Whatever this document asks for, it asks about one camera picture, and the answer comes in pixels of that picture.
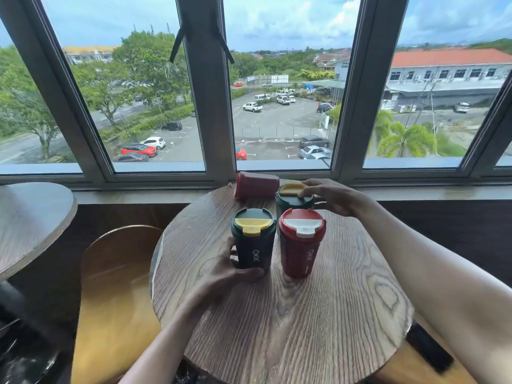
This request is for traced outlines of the person's left hand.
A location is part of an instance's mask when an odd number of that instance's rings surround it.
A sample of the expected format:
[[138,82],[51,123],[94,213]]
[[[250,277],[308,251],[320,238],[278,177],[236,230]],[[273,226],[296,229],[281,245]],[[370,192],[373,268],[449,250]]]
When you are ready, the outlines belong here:
[[236,285],[236,269],[243,268],[239,264],[234,238],[230,235],[213,259],[212,265],[194,285],[187,300],[198,308],[207,308],[222,300]]

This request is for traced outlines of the person's right hand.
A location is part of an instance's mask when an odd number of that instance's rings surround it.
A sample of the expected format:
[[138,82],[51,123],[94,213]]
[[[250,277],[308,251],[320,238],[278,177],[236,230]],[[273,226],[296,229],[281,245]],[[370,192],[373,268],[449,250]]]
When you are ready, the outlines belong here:
[[368,195],[330,179],[308,179],[302,183],[305,187],[321,187],[321,200],[315,200],[313,207],[316,210],[358,218],[374,203]]

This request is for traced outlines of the green cup with yellow lid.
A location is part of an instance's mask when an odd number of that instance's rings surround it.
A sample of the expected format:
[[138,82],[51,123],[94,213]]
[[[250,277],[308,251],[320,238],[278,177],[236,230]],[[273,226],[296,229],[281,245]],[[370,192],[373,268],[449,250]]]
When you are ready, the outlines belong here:
[[303,198],[298,196],[304,187],[305,185],[299,181],[286,182],[279,187],[275,194],[277,219],[288,209],[312,209],[314,207],[313,195],[306,195]]
[[268,272],[277,230],[274,215],[265,208],[243,208],[232,218],[230,228],[240,269]]

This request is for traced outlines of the person's left forearm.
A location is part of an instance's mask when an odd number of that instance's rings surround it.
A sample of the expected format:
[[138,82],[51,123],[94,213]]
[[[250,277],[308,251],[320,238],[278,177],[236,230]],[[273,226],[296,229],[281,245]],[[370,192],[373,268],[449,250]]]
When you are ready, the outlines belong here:
[[118,384],[171,384],[191,336],[208,306],[204,294],[191,293]]

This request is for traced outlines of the person's right forearm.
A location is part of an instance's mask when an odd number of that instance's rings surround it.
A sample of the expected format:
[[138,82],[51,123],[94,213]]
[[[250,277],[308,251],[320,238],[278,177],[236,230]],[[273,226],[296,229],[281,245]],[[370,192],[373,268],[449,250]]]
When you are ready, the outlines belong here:
[[353,213],[420,315],[480,384],[512,384],[512,289],[363,196]]

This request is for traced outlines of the red travel cup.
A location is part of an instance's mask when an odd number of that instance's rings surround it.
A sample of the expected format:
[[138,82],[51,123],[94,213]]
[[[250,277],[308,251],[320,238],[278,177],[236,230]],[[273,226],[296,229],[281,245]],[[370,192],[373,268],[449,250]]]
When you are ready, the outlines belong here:
[[234,198],[237,200],[273,199],[279,187],[280,179],[276,175],[240,171],[237,173]]

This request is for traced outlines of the red cup with white lid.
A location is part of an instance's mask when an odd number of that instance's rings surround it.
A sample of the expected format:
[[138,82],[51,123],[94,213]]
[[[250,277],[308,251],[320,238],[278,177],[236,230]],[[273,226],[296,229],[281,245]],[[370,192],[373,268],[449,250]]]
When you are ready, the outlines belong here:
[[327,222],[312,209],[288,209],[278,220],[281,265],[292,279],[307,278],[327,230]]

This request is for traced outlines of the palm tree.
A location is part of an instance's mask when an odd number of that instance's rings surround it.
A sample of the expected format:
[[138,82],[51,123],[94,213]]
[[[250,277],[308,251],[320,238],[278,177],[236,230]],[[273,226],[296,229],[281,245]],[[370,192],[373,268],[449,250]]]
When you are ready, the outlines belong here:
[[404,125],[391,112],[380,110],[374,123],[376,155],[381,158],[424,158],[435,154],[437,138],[425,124]]

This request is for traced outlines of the yellow wooden chair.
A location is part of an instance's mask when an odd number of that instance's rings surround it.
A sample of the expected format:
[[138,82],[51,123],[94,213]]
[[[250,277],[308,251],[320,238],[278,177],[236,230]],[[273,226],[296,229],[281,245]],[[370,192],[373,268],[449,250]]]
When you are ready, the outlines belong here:
[[477,384],[434,328],[414,314],[412,335],[375,374],[370,384]]
[[149,276],[161,235],[153,226],[120,227],[81,256],[70,384],[116,384],[161,331]]

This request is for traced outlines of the parked cars in lot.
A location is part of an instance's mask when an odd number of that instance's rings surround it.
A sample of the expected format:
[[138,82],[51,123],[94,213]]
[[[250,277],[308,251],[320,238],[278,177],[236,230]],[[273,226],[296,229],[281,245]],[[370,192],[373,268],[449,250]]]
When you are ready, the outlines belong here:
[[[313,101],[305,91],[301,95],[273,97],[262,94],[254,98],[254,102],[234,102],[236,161],[320,160],[328,163],[335,149],[340,104],[333,107],[328,102]],[[473,126],[477,117],[474,114],[448,117],[445,111],[431,110],[418,115],[391,113],[394,121],[406,126],[425,124],[433,130],[437,138],[436,152],[426,157],[462,158],[471,137],[476,134]],[[193,131],[198,130],[193,111],[176,120],[171,120],[168,115],[164,123],[161,115],[154,116],[153,120],[156,124],[146,124],[148,130],[130,129],[132,143],[114,149],[114,162],[199,159],[200,143],[191,139]],[[367,157],[381,158],[376,155],[374,134],[370,138]]]

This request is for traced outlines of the white building with orange roof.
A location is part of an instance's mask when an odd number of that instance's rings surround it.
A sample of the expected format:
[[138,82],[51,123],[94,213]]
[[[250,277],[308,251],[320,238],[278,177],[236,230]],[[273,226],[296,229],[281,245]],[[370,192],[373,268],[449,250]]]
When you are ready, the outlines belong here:
[[495,48],[449,48],[394,53],[381,110],[489,106],[512,71],[512,55]]

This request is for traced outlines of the black shiny object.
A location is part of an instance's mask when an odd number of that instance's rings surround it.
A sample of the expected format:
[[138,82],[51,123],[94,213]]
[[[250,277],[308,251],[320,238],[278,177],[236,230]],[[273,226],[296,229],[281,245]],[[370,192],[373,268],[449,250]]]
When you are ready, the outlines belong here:
[[43,384],[60,351],[16,313],[18,291],[0,282],[0,384]]

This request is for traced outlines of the building with yellow roof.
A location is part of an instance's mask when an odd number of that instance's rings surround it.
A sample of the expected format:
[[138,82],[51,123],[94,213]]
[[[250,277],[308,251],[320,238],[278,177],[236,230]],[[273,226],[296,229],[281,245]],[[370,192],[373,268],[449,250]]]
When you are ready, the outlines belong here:
[[62,48],[64,55],[67,56],[68,61],[73,65],[82,64],[84,62],[112,62],[113,51],[117,46],[72,46],[66,45]]

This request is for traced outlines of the large green tree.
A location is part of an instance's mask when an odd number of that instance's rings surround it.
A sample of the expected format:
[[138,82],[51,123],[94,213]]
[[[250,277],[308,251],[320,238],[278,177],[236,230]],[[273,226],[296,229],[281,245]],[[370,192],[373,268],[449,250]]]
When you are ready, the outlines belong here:
[[0,46],[0,140],[35,135],[46,161],[60,132],[16,47]]

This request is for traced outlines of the grey window frame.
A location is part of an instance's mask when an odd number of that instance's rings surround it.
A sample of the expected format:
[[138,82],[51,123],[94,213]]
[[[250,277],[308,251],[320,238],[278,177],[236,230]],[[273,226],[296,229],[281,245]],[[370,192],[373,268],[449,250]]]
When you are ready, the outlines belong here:
[[[512,142],[512,90],[504,87],[491,106],[483,130],[470,146],[469,155],[457,167],[363,168],[363,147],[370,140],[370,117],[377,115],[377,88],[382,91],[385,66],[390,66],[392,50],[409,0],[362,0],[358,12],[355,50],[344,90],[341,117],[330,166],[267,161],[259,168],[245,164],[241,170],[277,174],[282,179],[329,178],[361,188],[411,186],[504,186],[512,191],[512,168],[496,163]],[[56,121],[71,152],[77,159],[66,164],[14,165],[0,169],[0,185],[52,182],[76,188],[216,188],[235,180],[233,107],[228,91],[228,58],[225,42],[223,0],[177,0],[180,24],[184,20],[195,29],[190,41],[184,36],[184,52],[191,72],[191,92],[199,126],[203,162],[166,163],[164,168],[143,168],[117,172],[100,145],[83,95],[57,49],[54,30],[41,0],[0,0],[0,20],[14,45],[21,51],[44,103]]]

